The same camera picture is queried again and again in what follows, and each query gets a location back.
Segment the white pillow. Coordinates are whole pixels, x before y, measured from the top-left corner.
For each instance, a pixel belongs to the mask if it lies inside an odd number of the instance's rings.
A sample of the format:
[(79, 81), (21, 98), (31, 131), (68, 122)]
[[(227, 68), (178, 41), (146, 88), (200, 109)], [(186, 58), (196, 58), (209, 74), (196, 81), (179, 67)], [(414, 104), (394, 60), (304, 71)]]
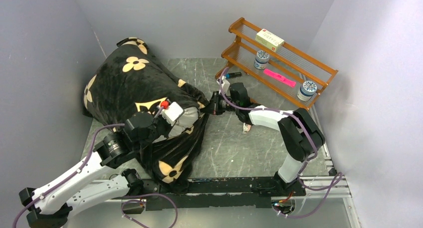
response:
[(161, 141), (165, 141), (167, 139), (172, 139), (181, 135), (188, 128), (192, 127), (192, 125), (198, 120), (198, 118), (199, 118), (198, 108), (189, 107), (184, 109), (184, 114), (179, 118), (179, 120), (173, 126), (172, 130), (169, 133), (169, 137), (165, 138), (163, 135), (161, 135), (153, 143), (158, 143)]

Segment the black pillowcase with beige flowers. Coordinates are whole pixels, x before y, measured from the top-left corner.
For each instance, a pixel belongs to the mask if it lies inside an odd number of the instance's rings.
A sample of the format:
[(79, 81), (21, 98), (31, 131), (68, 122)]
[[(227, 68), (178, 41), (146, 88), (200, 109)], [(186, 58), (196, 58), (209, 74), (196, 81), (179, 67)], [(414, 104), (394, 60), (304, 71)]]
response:
[(137, 37), (117, 43), (84, 89), (85, 114), (103, 125), (123, 123), (137, 112), (155, 115), (162, 101), (196, 107), (199, 118), (181, 135), (152, 143), (136, 160), (155, 182), (172, 192), (187, 191), (194, 159), (202, 150), (209, 101), (202, 91), (173, 75)]

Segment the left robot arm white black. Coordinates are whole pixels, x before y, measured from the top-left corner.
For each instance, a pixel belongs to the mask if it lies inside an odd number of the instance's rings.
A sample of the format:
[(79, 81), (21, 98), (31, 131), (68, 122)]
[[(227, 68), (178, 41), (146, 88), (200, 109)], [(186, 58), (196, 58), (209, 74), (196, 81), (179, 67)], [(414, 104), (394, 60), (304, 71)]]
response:
[(98, 129), (116, 128), (99, 143), (91, 143), (87, 155), (62, 175), (39, 188), (24, 188), (19, 198), (24, 206), (12, 226), (25, 211), (31, 228), (61, 228), (78, 213), (113, 198), (137, 198), (144, 182), (135, 169), (126, 169), (103, 183), (91, 185), (102, 174), (112, 172), (132, 160), (140, 149), (161, 136), (168, 136), (178, 116), (160, 110), (155, 115), (137, 112), (124, 123)]

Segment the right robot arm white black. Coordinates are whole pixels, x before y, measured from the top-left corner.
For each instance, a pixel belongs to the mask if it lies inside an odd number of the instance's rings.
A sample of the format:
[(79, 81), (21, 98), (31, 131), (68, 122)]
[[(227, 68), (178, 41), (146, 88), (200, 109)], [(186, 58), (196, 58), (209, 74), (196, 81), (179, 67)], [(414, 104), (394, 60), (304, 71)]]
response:
[(229, 96), (223, 90), (215, 91), (209, 104), (201, 111), (211, 115), (232, 111), (246, 125), (280, 132), (288, 155), (275, 173), (274, 189), (279, 195), (289, 194), (306, 163), (316, 157), (325, 144), (323, 133), (304, 108), (278, 110), (254, 103), (241, 82), (231, 84), (228, 89)]

